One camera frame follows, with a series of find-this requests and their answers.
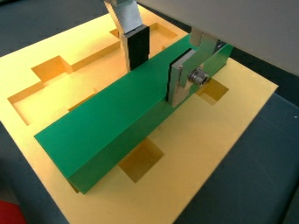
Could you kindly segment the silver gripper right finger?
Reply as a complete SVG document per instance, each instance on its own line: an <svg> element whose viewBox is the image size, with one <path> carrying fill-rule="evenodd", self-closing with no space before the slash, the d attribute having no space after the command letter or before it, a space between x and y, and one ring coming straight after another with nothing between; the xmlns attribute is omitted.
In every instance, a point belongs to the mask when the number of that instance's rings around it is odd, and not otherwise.
<svg viewBox="0 0 299 224"><path fill-rule="evenodd" d="M197 28L191 28L190 48L171 63L167 101L175 108L191 93L202 88L227 63L227 43Z"/></svg>

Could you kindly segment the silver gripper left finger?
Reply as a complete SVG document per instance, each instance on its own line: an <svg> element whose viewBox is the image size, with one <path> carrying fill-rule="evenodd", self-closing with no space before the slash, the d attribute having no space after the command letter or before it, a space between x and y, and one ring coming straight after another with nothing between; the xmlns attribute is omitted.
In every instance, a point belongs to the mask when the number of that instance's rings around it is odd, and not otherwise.
<svg viewBox="0 0 299 224"><path fill-rule="evenodd" d="M145 25L137 0L103 0L114 19L126 53L127 70L137 69L150 56L150 27Z"/></svg>

